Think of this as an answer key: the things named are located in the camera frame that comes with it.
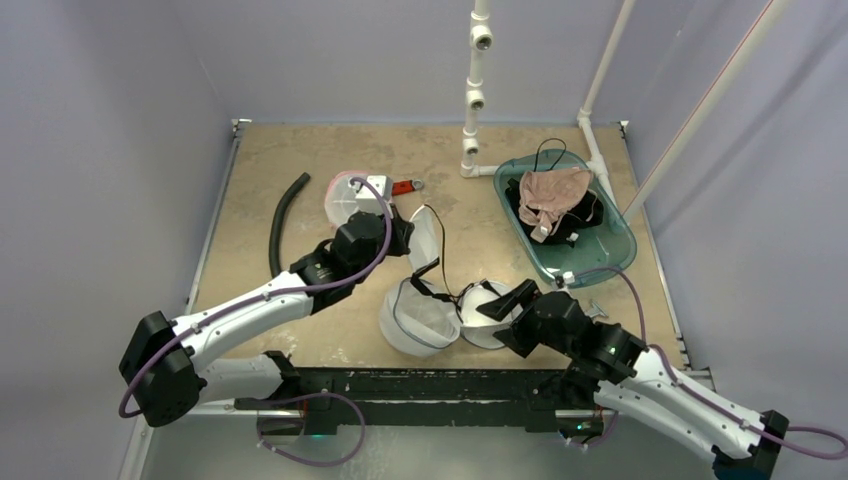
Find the white bra with black straps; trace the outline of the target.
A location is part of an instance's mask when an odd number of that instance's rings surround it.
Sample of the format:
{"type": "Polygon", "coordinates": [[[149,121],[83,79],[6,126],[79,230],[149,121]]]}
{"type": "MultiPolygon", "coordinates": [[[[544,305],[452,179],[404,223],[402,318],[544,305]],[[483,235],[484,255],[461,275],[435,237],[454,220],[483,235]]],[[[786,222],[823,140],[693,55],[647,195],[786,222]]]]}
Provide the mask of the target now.
{"type": "Polygon", "coordinates": [[[414,231],[409,240],[409,257],[412,275],[409,283],[421,295],[436,301],[452,305],[461,316],[461,302],[466,299],[473,288],[480,287],[490,292],[495,298],[501,298],[492,282],[486,279],[470,283],[458,294],[450,290],[444,265],[446,231],[444,223],[437,211],[429,204],[422,204],[412,215],[411,223],[414,231]],[[424,276],[433,269],[439,269],[442,275],[444,291],[436,291],[425,282],[424,276]]]}

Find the blue-trimmed white mesh laundry bag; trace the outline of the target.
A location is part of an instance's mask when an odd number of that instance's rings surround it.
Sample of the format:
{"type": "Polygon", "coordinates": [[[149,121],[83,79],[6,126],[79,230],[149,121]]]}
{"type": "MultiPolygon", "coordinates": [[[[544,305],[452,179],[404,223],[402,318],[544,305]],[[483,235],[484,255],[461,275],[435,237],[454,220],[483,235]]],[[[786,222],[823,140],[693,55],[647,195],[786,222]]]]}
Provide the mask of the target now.
{"type": "Polygon", "coordinates": [[[394,285],[385,295],[378,318],[380,330],[396,350],[416,357],[429,357],[446,350],[458,339],[477,348],[499,350],[503,342],[495,333],[508,328],[521,313],[514,308],[501,320],[494,320],[477,308],[496,300],[509,288],[500,282],[481,280],[468,286],[457,303],[447,299],[447,292],[421,279],[418,289],[408,277],[394,285]]]}

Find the pink bra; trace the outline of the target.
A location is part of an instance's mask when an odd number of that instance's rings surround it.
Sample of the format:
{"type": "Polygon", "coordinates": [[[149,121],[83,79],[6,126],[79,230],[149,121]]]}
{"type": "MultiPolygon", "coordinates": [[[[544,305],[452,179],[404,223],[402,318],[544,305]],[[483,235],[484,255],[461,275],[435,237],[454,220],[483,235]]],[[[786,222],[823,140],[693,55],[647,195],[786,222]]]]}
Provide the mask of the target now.
{"type": "Polygon", "coordinates": [[[597,203],[589,190],[593,178],[580,167],[525,172],[518,183],[518,218],[530,228],[529,238],[544,243],[560,230],[590,223],[597,203]]]}

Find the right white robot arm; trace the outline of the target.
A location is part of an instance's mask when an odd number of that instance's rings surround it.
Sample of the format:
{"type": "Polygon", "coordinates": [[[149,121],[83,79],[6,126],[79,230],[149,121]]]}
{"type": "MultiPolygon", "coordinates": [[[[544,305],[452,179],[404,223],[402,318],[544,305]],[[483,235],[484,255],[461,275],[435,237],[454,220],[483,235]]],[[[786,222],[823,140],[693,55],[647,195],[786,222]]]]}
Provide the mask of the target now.
{"type": "Polygon", "coordinates": [[[670,365],[619,324],[587,316],[567,290],[541,292],[526,280],[475,308],[508,324],[494,337],[521,357],[545,346],[570,363],[556,387],[576,407],[589,403],[623,413],[711,462],[718,479],[769,479],[788,419],[723,398],[670,365]]]}

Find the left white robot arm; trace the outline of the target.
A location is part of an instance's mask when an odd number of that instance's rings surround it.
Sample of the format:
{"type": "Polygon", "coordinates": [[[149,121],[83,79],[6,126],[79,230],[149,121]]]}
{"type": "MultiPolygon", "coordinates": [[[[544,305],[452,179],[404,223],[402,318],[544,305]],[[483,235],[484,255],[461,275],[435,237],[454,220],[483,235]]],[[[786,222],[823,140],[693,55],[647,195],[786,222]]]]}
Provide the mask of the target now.
{"type": "Polygon", "coordinates": [[[235,373],[221,372],[222,356],[287,322],[312,316],[349,297],[386,257],[407,256],[419,229],[396,207],[387,215],[357,212],[271,280],[233,300],[195,314],[143,317],[119,362],[127,384],[122,418],[142,416],[151,427],[175,422],[198,404],[237,394],[284,409],[297,399],[298,382],[283,372],[283,356],[263,353],[235,373]]]}

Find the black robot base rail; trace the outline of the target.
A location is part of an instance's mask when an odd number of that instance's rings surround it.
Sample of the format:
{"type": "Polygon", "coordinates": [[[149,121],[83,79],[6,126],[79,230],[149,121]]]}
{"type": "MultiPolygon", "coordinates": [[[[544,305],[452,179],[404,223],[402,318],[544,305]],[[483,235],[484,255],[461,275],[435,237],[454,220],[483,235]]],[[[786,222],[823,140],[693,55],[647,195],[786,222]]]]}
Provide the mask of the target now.
{"type": "Polygon", "coordinates": [[[266,399],[240,397],[238,410],[304,421],[307,435],[342,425],[515,427],[596,439],[613,413],[561,369],[295,367],[283,355],[282,383],[266,399]]]}

